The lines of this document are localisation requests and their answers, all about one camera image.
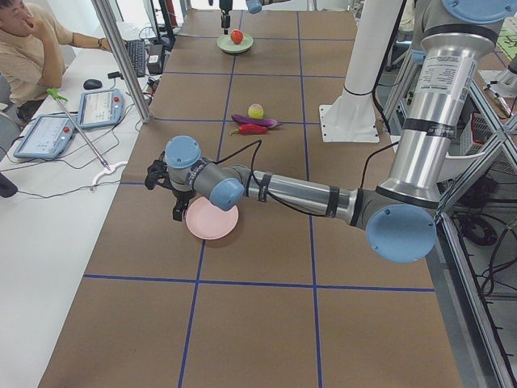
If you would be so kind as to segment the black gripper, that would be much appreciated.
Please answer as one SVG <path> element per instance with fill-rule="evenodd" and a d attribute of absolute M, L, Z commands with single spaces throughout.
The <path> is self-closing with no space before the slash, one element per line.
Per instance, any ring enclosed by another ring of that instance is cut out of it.
<path fill-rule="evenodd" d="M 176 198 L 176 204 L 172 209 L 172 219 L 174 221 L 182 221 L 186 215 L 190 200 L 195 197 L 195 192 L 190 191 L 173 191 L 174 197 Z"/>
<path fill-rule="evenodd" d="M 224 34 L 229 34 L 230 11 L 233 9 L 233 0 L 219 0 L 221 10 L 221 29 Z"/>

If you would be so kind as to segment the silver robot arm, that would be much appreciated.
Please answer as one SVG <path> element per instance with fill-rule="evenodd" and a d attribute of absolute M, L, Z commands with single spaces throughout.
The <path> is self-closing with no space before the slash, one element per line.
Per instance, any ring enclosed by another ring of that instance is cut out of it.
<path fill-rule="evenodd" d="M 251 14 L 259 13 L 265 6 L 276 3 L 286 2 L 287 0 L 245 0 L 247 10 Z M 231 11 L 233 10 L 233 0 L 219 0 L 218 6 L 221 16 L 221 28 L 224 35 L 229 34 L 231 24 Z"/>
<path fill-rule="evenodd" d="M 315 217 L 338 218 L 363 230 L 382 258 L 411 263 L 425 257 L 436 238 L 431 216 L 451 138 L 478 62 L 496 45 L 513 1 L 425 1 L 417 10 L 414 42 L 425 54 L 414 101 L 402 126 L 389 177 L 372 191 L 352 191 L 256 171 L 221 167 L 205 158 L 197 141 L 177 136 L 163 160 L 181 221 L 200 198 L 218 217 L 244 197 L 274 200 Z"/>

